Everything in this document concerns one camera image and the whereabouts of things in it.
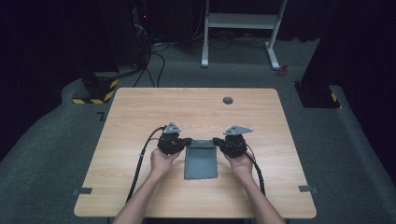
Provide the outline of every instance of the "wooden table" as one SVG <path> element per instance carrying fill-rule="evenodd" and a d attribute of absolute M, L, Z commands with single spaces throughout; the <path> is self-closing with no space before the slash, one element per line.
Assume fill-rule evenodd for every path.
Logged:
<path fill-rule="evenodd" d="M 224 104 L 224 97 L 233 103 Z M 208 88 L 118 89 L 82 186 L 92 192 L 79 194 L 75 214 L 116 216 L 125 205 L 143 145 L 152 131 L 170 121 L 182 130 L 181 138 L 195 140 L 224 138 L 233 125 L 253 129 L 244 138 L 262 169 L 268 199 L 283 218 L 316 215 L 310 192 L 299 191 L 307 183 L 277 92 Z M 148 145 L 136 189 L 149 174 L 149 154 L 157 143 Z M 219 149 L 217 156 L 218 178 L 185 180 L 183 150 L 156 189 L 146 217 L 254 217 Z M 259 183 L 255 170 L 253 174 Z"/>

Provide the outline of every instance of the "hand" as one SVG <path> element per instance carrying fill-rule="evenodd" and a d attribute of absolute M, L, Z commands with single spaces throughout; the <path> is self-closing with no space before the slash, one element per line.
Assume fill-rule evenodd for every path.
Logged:
<path fill-rule="evenodd" d="M 151 175 L 155 175 L 158 178 L 162 178 L 166 175 L 172 167 L 173 161 L 180 155 L 180 152 L 166 155 L 162 153 L 158 148 L 151 152 Z"/>
<path fill-rule="evenodd" d="M 239 179 L 243 180 L 244 178 L 253 178 L 252 170 L 253 170 L 253 162 L 246 156 L 242 155 L 237 158 L 231 158 L 224 154 L 224 157 L 231 165 L 231 169 L 233 170 L 233 174 Z"/>

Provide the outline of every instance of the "dark gray fabric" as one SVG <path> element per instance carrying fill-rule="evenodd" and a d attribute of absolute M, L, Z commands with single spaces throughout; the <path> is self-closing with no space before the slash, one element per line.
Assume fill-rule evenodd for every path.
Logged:
<path fill-rule="evenodd" d="M 216 146 L 212 140 L 192 140 L 186 149 L 185 179 L 218 177 Z"/>

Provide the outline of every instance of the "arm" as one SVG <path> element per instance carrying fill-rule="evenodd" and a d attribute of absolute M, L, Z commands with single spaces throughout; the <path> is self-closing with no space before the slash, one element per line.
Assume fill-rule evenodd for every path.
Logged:
<path fill-rule="evenodd" d="M 276 211 L 265 195 L 262 194 L 259 187 L 256 185 L 256 182 L 254 182 L 251 174 L 253 163 L 248 159 L 248 157 L 245 155 L 238 158 L 231 158 L 227 155 L 224 156 L 230 162 L 233 173 L 241 182 L 245 192 L 247 193 L 257 223 L 285 223 L 282 216 Z"/>
<path fill-rule="evenodd" d="M 158 183 L 168 173 L 180 153 L 167 156 L 158 148 L 151 152 L 151 171 L 146 181 L 120 210 L 113 224 L 142 223 L 149 201 Z"/>

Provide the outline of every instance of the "gray carpet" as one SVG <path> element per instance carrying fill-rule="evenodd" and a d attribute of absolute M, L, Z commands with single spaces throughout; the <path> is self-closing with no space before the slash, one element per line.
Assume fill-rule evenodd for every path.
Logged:
<path fill-rule="evenodd" d="M 201 48 L 170 45 L 161 51 L 166 66 L 161 87 L 273 88 L 280 100 L 308 184 L 318 188 L 318 215 L 290 223 L 396 223 L 396 189 L 374 154 L 340 87 L 333 86 L 342 108 L 303 108 L 293 87 L 300 81 L 318 41 L 276 41 L 276 55 L 289 65 L 279 77 L 261 43 L 233 44 L 209 50 L 201 68 Z M 224 46 L 223 42 L 213 42 Z M 164 49 L 165 45 L 153 50 Z M 148 66 L 156 80 L 162 60 Z M 131 87 L 138 75 L 123 77 Z M 66 86 L 63 103 L 36 122 L 0 164 L 0 223 L 107 223 L 104 217 L 76 217 L 74 189 L 82 186 L 104 122 L 97 112 L 108 105 L 74 105 L 80 80 Z M 137 87 L 149 87 L 145 73 Z"/>

